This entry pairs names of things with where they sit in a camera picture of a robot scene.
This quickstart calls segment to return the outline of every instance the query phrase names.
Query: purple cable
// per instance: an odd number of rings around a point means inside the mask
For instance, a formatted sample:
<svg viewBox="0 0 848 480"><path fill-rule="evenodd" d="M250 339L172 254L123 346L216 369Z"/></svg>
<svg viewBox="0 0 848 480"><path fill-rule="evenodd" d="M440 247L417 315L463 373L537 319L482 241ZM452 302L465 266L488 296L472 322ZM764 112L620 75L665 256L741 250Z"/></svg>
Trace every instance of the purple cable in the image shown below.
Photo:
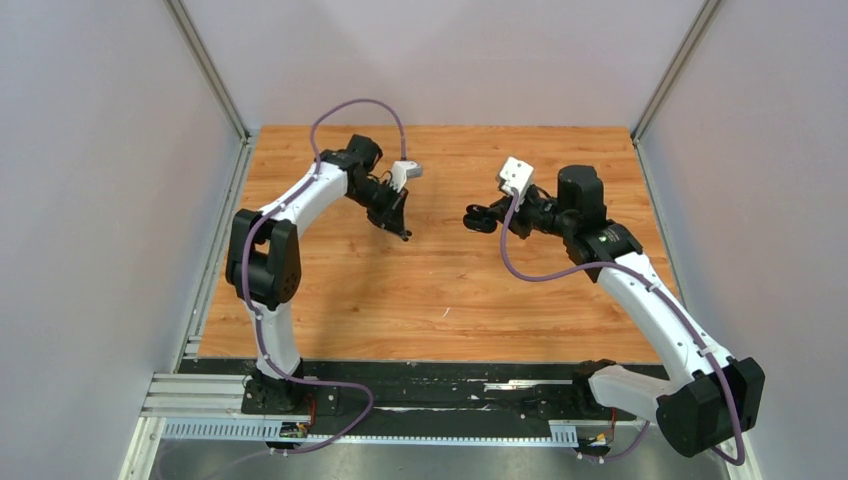
<svg viewBox="0 0 848 480"><path fill-rule="evenodd" d="M373 104L379 105L379 106L381 106L381 107L383 107L383 108L385 108L386 110L389 111L389 113L392 115L392 117L395 120L395 123L398 126L398 130L400 131L401 159L402 160L406 159L406 133L404 132L403 123L400 121L400 117L398 117L397 113L392 109L392 107L386 105L385 103L383 103L379 100L373 100L373 99L370 99L370 98L357 98L355 100L350 100L350 101L341 103L339 105L336 105L335 107L331 108L327 113L325 113L324 115L321 115L318 118L318 120L315 120L315 123L312 124L312 129L309 132L309 143L312 144L312 151L315 154L315 175L317 175L321 171L321 152L318 150L318 144L315 142L315 132L318 129L318 126L321 124L321 122L323 122L330 115L336 113L337 111L341 110L342 108L345 108L349 105L353 105L353 104L356 104L356 103L373 103ZM344 434L349 432L359 422L361 422L362 419L365 418L365 416L368 415L368 413L374 407L374 394L365 385L361 385L361 384L358 384L358 383L349 383L349 382L305 380L305 379L302 379L302 378L293 377L292 375L289 375L288 373L284 372L279 366L277 366L277 364L275 364L274 361L268 355L268 350L265 346L265 339L263 338L262 328L260 327L260 323L259 323L260 319L262 317L261 311L259 310L259 307L257 307L253 303L253 300L251 300L251 298L250 298L250 288L248 286L247 266L248 266L248 258L250 256L250 247L251 247L251 245L253 245L253 239L254 239L254 237L256 237L256 232L259 231L259 228L262 227L262 225L266 221L268 221L269 218L271 218L272 216L279 213L281 211L281 209L282 209L281 207L283 205L287 205L287 204L291 203L298 196L300 196L303 192L305 192L306 189L308 189L314 182L315 182L315 177L313 175L310 175L306 179L306 181L303 182L303 185L301 185L297 190L292 192L291 195L286 197L286 199L283 200L282 203L280 203L276 207L265 212L265 214L262 215L262 217L260 217L259 220L257 220L256 223L250 228L250 231L248 231L247 238L245 239L245 242L244 242L244 251L242 251L242 255L241 255L241 261L242 261L242 264L241 264L241 291L244 293L244 303L247 305L247 308L249 308L251 311L253 311L254 316L256 318L256 320L254 321L254 328L256 329L256 343L259 346L259 354L262 358L265 359L265 362L268 364L268 366L271 368L271 370L273 370L277 375L284 378L285 380L287 380L289 382L299 383L301 385L312 385L312 386L322 386L322 387L339 387L339 388L354 388L354 389L357 389L357 390L361 390L361 391L365 392L366 395L368 395L368 405L365 407L365 410L363 410L362 413L359 414L359 416L357 416L347 427L343 428L339 433L333 435L329 439L324 440L323 442L320 442L320 443L316 443L315 445L310 445L308 447L298 448L296 450L280 450L280 453L286 453L286 454L289 454L289 455L314 452L315 450L320 450L320 449L330 445L331 443L338 440L341 436L343 436Z"/></svg>
<svg viewBox="0 0 848 480"><path fill-rule="evenodd" d="M525 274L519 272L512 265L512 262L510 262L509 255L507 254L507 251L506 251L507 231L509 230L509 223L512 221L512 215L515 212L515 209L517 207L518 207L518 190L513 189L513 191L512 191L512 203L509 206L509 211L506 213L506 217L504 218L504 226L501 229L501 258L503 259L504 265L506 266L507 270L509 270L509 272L512 273L516 278L519 278L519 279L527 281L527 282L547 282L549 280L556 280L558 278L562 278L562 277L571 275L572 273L582 272L583 270L589 270L589 269L593 269L593 268L612 268L612 269L615 269L615 270L620 270L620 271L630 275L631 277L633 277L634 279L636 279L640 283L642 283L642 285L644 285L645 288L649 289L649 291L650 291L650 287L653 285L653 283L650 280L643 277L641 274L639 274L639 272L637 272L636 270L633 270L632 268L626 267L624 265L619 265L619 264L613 263L613 262L589 262L589 263L584 263L582 265L576 265L574 267L567 268L567 269L565 269L561 272L552 273L550 275L542 275L542 276L538 276L538 277L525 275ZM653 292L657 294L657 296L660 298L660 300L662 300L663 303L665 303L668 306L668 308L671 309L671 311L674 313L674 315L677 317L677 319L680 320L680 323L683 325L683 328L685 328L686 331L689 333L689 335L692 337L692 340L695 342L695 345L697 345L698 348L700 348L701 350L706 349L707 348L706 342L704 342L704 339L701 338L700 334L698 334L698 331L695 330L695 327L692 325L692 323L689 322L689 319L686 318L686 314L683 313L683 310L681 310L680 307L677 306L677 303L674 302L672 300L672 298L670 296L668 296L665 292L663 292L662 289L655 288L655 289L653 289ZM730 413L730 424L733 427L733 437L736 440L736 451L737 451L738 456L736 458L733 458L733 457L727 455L726 453L724 453L723 451L721 451L718 447L712 447L712 450L713 450L713 452L715 452L718 456L723 458L728 463L730 463L732 465L740 466L740 465L745 463L745 444L742 440L742 427L739 423L739 413L736 411L736 404L733 401L733 392L730 390L730 385L727 383L727 377L724 375L724 370L721 369L721 366L718 364L718 361L715 359L715 356L712 353L708 352L705 355L705 357L706 357L707 361L709 362L710 366L716 372L716 376L718 377L718 381L721 384L721 391L724 394L724 399L727 402L727 409ZM648 424L645 425L643 433L645 431L647 431L647 428L648 428ZM642 437L643 437L643 433L639 434L639 437L637 437L636 441L633 443L633 445L630 446L630 448L628 448L624 452L616 455L615 458L620 459L620 458L624 457L625 455L633 452L635 447L639 444L639 442L641 442Z"/></svg>

